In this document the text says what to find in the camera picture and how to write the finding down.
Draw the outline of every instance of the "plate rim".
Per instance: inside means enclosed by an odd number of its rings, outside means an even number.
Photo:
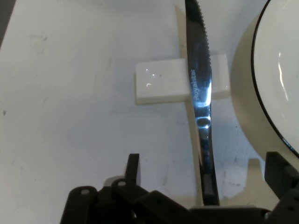
[[[262,20],[262,17],[267,9],[267,6],[269,5],[269,3],[271,2],[271,0],[267,0],[265,6],[263,7],[259,17],[258,17],[258,20],[257,20],[257,23],[256,23],[256,27],[255,27],[255,31],[254,31],[254,34],[253,34],[253,40],[252,40],[252,45],[251,45],[251,56],[250,56],[250,63],[251,63],[251,76],[252,76],[252,81],[253,81],[253,86],[254,86],[254,89],[255,89],[255,92],[256,92],[256,96],[257,96],[257,99],[258,99],[258,102],[267,118],[267,120],[269,121],[270,125],[272,126],[272,128],[274,129],[274,131],[276,132],[276,134],[279,136],[279,138],[284,142],[284,144],[299,158],[299,152],[297,152],[290,144],[289,142],[282,136],[282,134],[279,132],[279,130],[277,129],[277,127],[275,126],[275,124],[273,123],[271,117],[269,116],[264,104],[263,104],[263,101],[262,101],[262,98],[259,94],[259,91],[258,91],[258,87],[257,87],[257,83],[256,83],[256,75],[255,75],[255,70],[254,70],[254,51],[255,51],[255,43],[256,43],[256,35],[257,35],[257,31],[258,31],[258,28],[259,28],[259,25],[260,25],[260,22]]]

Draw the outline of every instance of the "white plate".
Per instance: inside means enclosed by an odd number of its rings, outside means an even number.
[[[299,0],[269,0],[252,45],[260,104],[284,143],[299,152]]]

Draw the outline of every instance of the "white surface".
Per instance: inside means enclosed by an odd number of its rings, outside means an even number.
[[[183,102],[190,97],[186,60],[144,62],[136,65],[136,103]]]
[[[298,159],[252,85],[252,21],[265,0],[199,2],[210,48],[227,54],[231,72],[232,98],[212,100],[221,204],[271,209],[265,152],[278,150],[297,168]],[[137,63],[185,57],[184,1],[174,3],[17,1],[0,50],[1,223],[59,223],[69,191],[100,189],[122,174],[129,153],[141,154],[145,189],[195,204],[185,105],[134,102]]]
[[[255,43],[256,84],[268,115],[286,141],[299,150],[299,1],[271,0]]]
[[[213,93],[229,93],[228,60],[225,54],[211,55]],[[136,65],[137,104],[183,102],[189,100],[190,83],[184,58],[143,62]]]

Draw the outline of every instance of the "stainless steel knife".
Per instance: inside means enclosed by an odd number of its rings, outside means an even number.
[[[206,28],[196,0],[185,0],[188,74],[200,143],[200,175],[204,205],[219,205],[214,168],[211,95],[212,69]]]

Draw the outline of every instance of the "white rectangular block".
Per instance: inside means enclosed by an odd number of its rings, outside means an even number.
[[[229,91],[228,61],[225,54],[211,56],[212,93]],[[184,58],[139,63],[136,66],[135,97],[137,104],[186,101],[190,82]]]

